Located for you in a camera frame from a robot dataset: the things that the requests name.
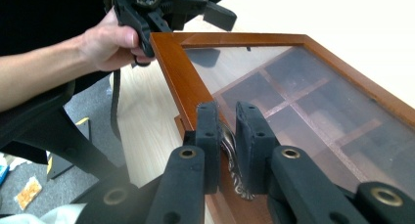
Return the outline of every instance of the chair leg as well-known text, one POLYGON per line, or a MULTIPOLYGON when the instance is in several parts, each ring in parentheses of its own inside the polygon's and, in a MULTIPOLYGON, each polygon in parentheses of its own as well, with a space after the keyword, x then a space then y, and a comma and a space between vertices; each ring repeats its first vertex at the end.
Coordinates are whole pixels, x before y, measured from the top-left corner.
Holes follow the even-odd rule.
POLYGON ((64 108, 48 115, 16 141, 54 153, 98 179, 116 170, 115 165, 77 129, 64 108))

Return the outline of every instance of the person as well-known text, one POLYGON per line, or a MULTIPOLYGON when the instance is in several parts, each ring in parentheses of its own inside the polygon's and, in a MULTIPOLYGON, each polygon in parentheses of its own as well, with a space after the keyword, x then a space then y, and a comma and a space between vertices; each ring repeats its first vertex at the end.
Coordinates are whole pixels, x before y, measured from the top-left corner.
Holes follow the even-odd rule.
MULTIPOLYGON (((62 32, 73 34, 69 29, 62 32)), ((138 47, 137 31, 129 26, 118 26, 114 8, 98 24, 84 29, 83 33, 57 44, 39 47, 42 42, 38 42, 34 50, 0 57, 0 112, 78 78, 75 92, 80 92, 106 76, 108 71, 133 63, 133 55, 139 63, 152 60, 138 47)))

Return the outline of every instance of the floor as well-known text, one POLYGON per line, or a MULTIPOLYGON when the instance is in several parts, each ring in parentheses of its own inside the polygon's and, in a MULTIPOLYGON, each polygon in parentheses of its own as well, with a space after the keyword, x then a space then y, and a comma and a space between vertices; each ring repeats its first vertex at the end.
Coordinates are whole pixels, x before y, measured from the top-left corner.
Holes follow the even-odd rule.
MULTIPOLYGON (((85 116, 89 117, 92 143, 107 155, 111 162, 121 166, 125 164, 125 158, 121 142, 114 135, 110 125, 111 99, 110 82, 106 77, 74 96, 65 108, 74 122, 85 116)), ((77 167, 72 167, 56 179, 47 181, 46 170, 46 165, 24 163, 10 172, 0 187, 0 214, 30 213, 41 216, 57 206, 70 203, 98 181, 77 167), (43 189, 27 209, 22 211, 14 197, 32 176, 36 177, 43 189)))

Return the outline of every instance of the black chair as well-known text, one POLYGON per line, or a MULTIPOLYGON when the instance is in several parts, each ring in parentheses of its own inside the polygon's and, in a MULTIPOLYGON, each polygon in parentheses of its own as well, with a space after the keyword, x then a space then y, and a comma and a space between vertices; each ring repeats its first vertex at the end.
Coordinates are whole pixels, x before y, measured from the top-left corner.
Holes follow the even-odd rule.
POLYGON ((98 179, 116 170, 78 130, 64 104, 73 95, 74 81, 0 112, 0 151, 47 164, 45 151, 66 159, 98 179))

